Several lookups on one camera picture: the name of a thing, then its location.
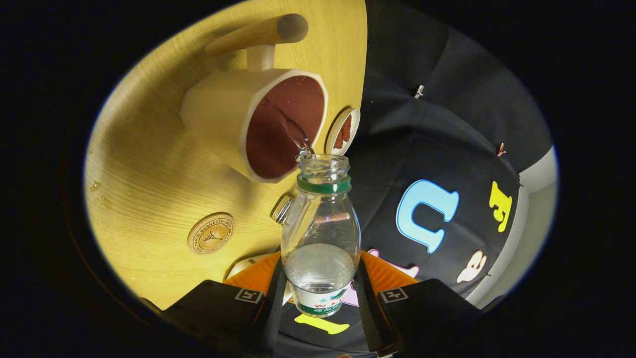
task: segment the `bottle neck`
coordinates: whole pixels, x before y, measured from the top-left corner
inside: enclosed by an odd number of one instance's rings
[[[349,191],[349,159],[339,155],[315,154],[299,162],[298,189],[313,194],[339,194]]]

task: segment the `clear plastic bottle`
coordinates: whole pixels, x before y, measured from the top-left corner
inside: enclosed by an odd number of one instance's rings
[[[282,232],[282,262],[297,309],[328,317],[340,309],[360,261],[360,225],[347,196],[349,160],[301,157],[300,170],[300,194]]]

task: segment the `black cloth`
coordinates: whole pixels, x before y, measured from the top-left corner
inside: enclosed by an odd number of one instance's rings
[[[292,303],[283,306],[274,357],[335,358],[343,354],[354,358],[375,357],[367,348],[358,307],[343,304],[338,313],[326,318],[336,324],[349,324],[338,334],[295,322],[300,314]]]
[[[550,150],[550,131],[534,98],[487,49],[399,2],[369,0],[366,9],[367,74],[387,79],[411,97],[423,85],[424,99],[459,116],[493,148],[505,143],[506,159],[517,172]],[[367,85],[364,90],[361,109],[366,110],[373,98]]]
[[[550,133],[521,81],[479,44],[405,5],[369,0],[366,6],[361,121],[346,154],[362,249],[378,249],[382,259],[404,268],[417,265],[417,280],[437,278],[468,297],[506,243],[515,219],[518,172],[548,152]],[[415,99],[419,85],[424,95]],[[498,157],[501,143],[506,154]],[[396,225],[398,204],[417,180],[459,193],[449,222],[424,204],[413,211],[417,225],[445,230],[441,244],[430,253]],[[502,233],[489,206],[493,181],[513,198]],[[487,257],[485,267],[476,278],[457,283],[477,250]],[[286,306],[291,308],[281,316],[275,349],[279,357],[367,356],[358,307],[344,304],[326,318],[350,324],[342,333],[329,335],[295,322],[299,313],[293,305]]]

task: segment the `green bottle ring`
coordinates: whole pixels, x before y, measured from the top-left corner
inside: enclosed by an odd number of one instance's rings
[[[351,186],[351,177],[347,175],[338,184],[312,184],[306,182],[299,174],[296,184],[300,190],[314,194],[339,194],[349,190],[349,187]]]

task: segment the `yellow letter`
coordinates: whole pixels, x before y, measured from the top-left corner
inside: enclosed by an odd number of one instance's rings
[[[492,182],[492,190],[490,191],[490,207],[497,205],[497,209],[492,213],[497,221],[500,221],[498,231],[503,233],[506,230],[506,224],[508,223],[508,215],[510,208],[513,205],[513,197],[506,196],[499,187],[497,182]]]
[[[306,323],[312,327],[327,331],[329,334],[338,334],[349,328],[348,324],[336,324],[328,320],[319,319],[317,317],[309,317],[308,315],[300,315],[294,319],[298,323]]]

